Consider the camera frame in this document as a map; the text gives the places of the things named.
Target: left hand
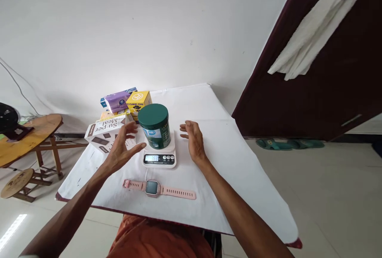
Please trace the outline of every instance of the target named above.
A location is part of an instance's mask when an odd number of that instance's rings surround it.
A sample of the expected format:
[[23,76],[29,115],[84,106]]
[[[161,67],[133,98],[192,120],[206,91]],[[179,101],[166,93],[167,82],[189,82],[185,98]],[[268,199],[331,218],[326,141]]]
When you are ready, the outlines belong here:
[[133,139],[134,136],[130,134],[137,133],[137,128],[138,126],[134,121],[121,127],[109,155],[99,167],[99,170],[101,169],[102,173],[106,173],[109,176],[112,175],[117,170],[120,170],[134,154],[145,148],[146,143],[137,144],[130,150],[127,150],[126,148],[126,139]]

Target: table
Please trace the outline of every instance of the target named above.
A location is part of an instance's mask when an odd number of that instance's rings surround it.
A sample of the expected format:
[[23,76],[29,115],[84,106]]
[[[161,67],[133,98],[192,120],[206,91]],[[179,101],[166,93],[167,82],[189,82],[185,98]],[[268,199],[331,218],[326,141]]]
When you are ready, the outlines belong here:
[[43,168],[43,158],[41,151],[52,150],[56,164],[56,172],[59,179],[62,179],[61,162],[58,155],[59,149],[76,147],[86,147],[88,144],[69,144],[69,141],[56,141],[54,133],[63,124],[60,114],[51,114],[39,117],[24,124],[24,127],[34,127],[34,130],[27,134],[22,140],[14,143],[7,142],[8,138],[0,140],[0,167],[7,168],[12,163],[22,158],[31,151],[36,152],[39,167]]
[[[264,219],[280,239],[298,241],[296,223],[288,205],[263,171],[256,155],[241,136],[235,120],[226,112],[208,84],[151,92],[152,101],[167,107],[169,125],[175,130],[177,166],[174,169],[146,169],[136,154],[103,185],[92,207],[119,213],[191,225],[232,235],[233,232],[210,186],[188,152],[188,141],[179,136],[185,119],[197,121],[203,132],[205,149],[217,171]],[[137,142],[144,139],[138,131]],[[91,178],[106,154],[89,145],[59,188],[56,199],[67,201]],[[143,192],[122,187],[125,179],[157,180],[175,188],[193,190],[196,200],[161,195],[147,197]]]

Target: pink watch strap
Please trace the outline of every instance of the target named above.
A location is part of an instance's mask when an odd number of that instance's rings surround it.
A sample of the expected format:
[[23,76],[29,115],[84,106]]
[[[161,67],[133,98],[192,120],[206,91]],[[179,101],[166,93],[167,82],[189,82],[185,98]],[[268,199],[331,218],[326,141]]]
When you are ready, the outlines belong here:
[[123,187],[133,190],[145,191],[146,182],[136,182],[133,180],[124,180]]
[[187,199],[196,199],[196,193],[193,191],[183,190],[180,188],[169,188],[163,185],[160,186],[159,193],[163,195],[171,195]]

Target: digital kitchen scale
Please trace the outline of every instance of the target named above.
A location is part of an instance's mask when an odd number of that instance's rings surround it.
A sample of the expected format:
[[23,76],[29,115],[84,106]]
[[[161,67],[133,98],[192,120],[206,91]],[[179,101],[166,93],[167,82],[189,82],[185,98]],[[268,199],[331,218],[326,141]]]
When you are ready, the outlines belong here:
[[176,166],[175,131],[170,132],[170,144],[163,149],[153,149],[144,139],[146,147],[140,158],[142,164],[147,168],[173,168]]

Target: white towel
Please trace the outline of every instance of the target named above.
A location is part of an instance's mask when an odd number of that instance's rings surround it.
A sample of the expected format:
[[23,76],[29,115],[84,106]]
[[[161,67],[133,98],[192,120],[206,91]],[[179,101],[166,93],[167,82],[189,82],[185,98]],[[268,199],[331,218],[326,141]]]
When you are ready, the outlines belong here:
[[285,81],[305,75],[356,1],[319,0],[301,21],[268,73],[285,73]]

